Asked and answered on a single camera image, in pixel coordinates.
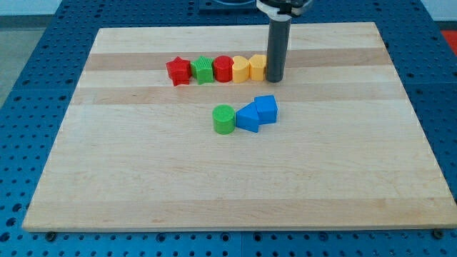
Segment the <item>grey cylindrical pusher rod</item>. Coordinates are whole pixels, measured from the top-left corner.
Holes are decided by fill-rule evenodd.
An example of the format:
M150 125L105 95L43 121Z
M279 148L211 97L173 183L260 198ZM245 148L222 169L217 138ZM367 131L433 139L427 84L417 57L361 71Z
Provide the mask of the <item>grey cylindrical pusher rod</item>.
M290 27L290 19L287 21L270 20L268 27L266 80L271 83L277 83L283 79Z

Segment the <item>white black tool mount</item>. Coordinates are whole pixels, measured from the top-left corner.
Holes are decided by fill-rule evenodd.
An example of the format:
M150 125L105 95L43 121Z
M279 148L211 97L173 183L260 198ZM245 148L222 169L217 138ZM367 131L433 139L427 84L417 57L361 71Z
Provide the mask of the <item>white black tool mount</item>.
M288 21L300 17L313 5L313 0L257 0L256 7L271 20Z

